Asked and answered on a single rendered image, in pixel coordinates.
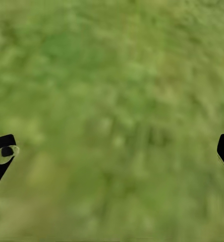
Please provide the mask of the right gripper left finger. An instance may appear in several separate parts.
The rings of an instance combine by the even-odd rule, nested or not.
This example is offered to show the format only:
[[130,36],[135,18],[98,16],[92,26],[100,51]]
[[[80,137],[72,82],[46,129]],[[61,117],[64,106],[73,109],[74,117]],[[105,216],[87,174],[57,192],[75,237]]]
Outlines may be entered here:
[[20,152],[16,145],[14,135],[0,137],[0,180],[9,167],[13,158]]

